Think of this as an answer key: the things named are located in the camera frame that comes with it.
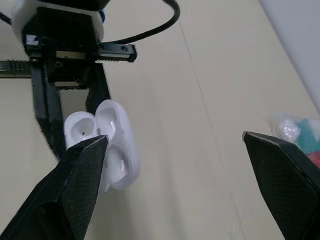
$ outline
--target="beige table surface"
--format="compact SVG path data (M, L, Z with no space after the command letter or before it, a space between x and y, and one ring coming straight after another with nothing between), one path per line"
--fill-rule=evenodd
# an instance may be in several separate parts
M318 118L258 0L180 0L169 30L136 43L135 63L106 63L112 98L142 158L133 186L98 199L87 240L283 240L252 170L243 131L274 113ZM7 13L14 5L2 0ZM171 16L160 0L112 0L105 40ZM1 59L23 59L0 22ZM85 92L63 92L64 116ZM0 80L0 231L56 165L35 121L30 80Z

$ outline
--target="red object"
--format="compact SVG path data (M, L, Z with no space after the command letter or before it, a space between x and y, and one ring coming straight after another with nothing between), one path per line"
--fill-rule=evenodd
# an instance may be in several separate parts
M320 169L320 151L312 152L308 157Z

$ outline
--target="black cable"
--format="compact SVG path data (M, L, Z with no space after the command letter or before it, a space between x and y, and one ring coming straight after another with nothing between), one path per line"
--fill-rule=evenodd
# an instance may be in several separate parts
M158 26L152 30L146 31L144 33L138 34L136 36L128 37L125 39L117 40L117 41L110 41L109 43L111 44L130 44L145 38L148 38L150 36L156 35L158 33L163 32L164 30L170 28L173 24L175 24L179 17L180 17L180 7L178 3L175 0L162 0L166 4L168 4L173 10L174 10L174 15L173 17L167 21L165 24Z
M11 25L11 19L4 15L2 12L0 12L0 19L6 22L7 24Z

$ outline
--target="teal object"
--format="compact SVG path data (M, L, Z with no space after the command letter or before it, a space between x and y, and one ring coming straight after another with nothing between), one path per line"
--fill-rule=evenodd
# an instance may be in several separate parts
M315 138L308 119L296 122L296 125L299 127L301 134L295 143L301 151L307 155L320 151L320 141Z

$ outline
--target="screw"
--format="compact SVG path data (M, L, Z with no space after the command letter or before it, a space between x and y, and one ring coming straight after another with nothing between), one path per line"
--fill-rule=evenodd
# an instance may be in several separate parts
M124 52L128 52L128 48L126 46L122 46L121 50L124 51Z
M64 64L60 61L56 61L54 64L57 68L61 68Z

